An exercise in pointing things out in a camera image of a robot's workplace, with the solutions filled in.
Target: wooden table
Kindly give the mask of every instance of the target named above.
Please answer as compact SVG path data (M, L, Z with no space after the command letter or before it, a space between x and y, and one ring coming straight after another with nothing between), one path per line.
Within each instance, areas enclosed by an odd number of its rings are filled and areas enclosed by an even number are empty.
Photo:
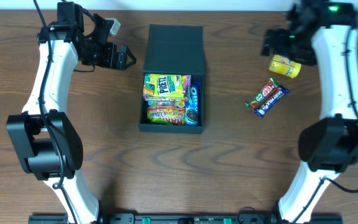
M260 56L267 29L286 27L282 12L98 11L116 17L114 41L127 44L137 64L120 72L96 68L74 73L68 117L81 136L89 187L109 212L235 213L270 210L298 169L300 132L317 122L321 95L317 67L291 80L268 71ZM56 11L44 11L47 22ZM87 32L91 23L86 19ZM142 67L149 24L204 26L205 130L202 135L141 133ZM54 193L19 165L6 120L19 114L39 64L35 11L0 11L0 223L25 223L32 213L63 213ZM263 119L245 106L275 77L291 90ZM358 165L338 178L358 187ZM330 186L317 212L341 212L358 223L358 194Z

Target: open box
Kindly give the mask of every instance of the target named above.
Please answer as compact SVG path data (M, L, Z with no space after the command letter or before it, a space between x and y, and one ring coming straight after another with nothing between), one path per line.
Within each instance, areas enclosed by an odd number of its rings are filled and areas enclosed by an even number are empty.
M149 132L201 134L204 129L205 77L203 27L151 24L143 75L146 73L191 75L192 83L201 83L198 126L150 124L146 113L149 106L142 98L139 129Z

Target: black lid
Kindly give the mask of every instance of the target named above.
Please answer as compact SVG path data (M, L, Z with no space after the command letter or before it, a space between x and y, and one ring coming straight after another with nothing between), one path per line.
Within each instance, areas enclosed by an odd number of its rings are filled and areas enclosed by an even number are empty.
M204 75L202 26L149 27L145 73Z

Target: green led indicator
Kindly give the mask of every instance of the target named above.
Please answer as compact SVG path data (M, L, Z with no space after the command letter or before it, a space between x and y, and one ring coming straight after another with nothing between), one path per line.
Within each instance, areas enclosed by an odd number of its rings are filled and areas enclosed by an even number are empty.
M331 10L332 12L338 11L338 7L337 7L337 6L329 6L328 8L329 8L329 10Z

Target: yellow can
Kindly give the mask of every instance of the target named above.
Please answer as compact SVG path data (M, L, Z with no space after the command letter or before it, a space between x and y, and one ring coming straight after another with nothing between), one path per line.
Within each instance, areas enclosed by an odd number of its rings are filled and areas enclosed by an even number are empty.
M295 78L301 70L302 64L291 61L281 55L274 55L269 70L275 73Z

